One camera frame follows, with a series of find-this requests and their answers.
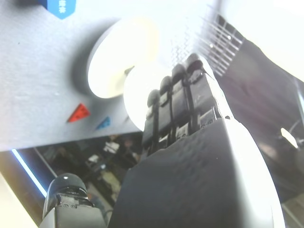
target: led light strip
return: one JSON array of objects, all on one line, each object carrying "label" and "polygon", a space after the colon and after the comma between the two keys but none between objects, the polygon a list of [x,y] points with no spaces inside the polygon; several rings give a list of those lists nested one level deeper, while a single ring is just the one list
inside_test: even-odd
[{"label": "led light strip", "polygon": [[29,177],[35,183],[35,185],[37,186],[37,188],[40,190],[40,192],[42,193],[42,195],[44,197],[46,197],[47,196],[47,192],[44,190],[44,188],[39,183],[39,181],[37,180],[37,178],[34,176],[34,174],[32,173],[32,171],[29,169],[29,167],[27,166],[27,164],[23,161],[23,159],[21,158],[21,156],[18,153],[18,151],[16,149],[12,149],[11,151],[13,152],[13,154],[15,155],[15,157],[18,159],[18,161],[20,162],[20,164],[22,165],[22,167],[24,168],[24,170],[28,173]]}]

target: back of robotic hand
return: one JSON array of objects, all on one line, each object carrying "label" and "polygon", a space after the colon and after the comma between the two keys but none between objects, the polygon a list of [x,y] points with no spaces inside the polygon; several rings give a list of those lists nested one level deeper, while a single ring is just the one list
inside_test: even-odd
[{"label": "back of robotic hand", "polygon": [[109,228],[284,228],[270,173],[204,58],[192,54],[148,98],[142,160]]}]

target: red triangular block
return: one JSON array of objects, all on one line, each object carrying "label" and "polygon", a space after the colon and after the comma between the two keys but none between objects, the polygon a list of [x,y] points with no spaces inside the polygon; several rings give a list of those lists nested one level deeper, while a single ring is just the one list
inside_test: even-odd
[{"label": "red triangular block", "polygon": [[69,118],[68,122],[81,120],[89,115],[90,115],[89,110],[82,103],[80,103],[77,109],[73,112],[73,114]]}]

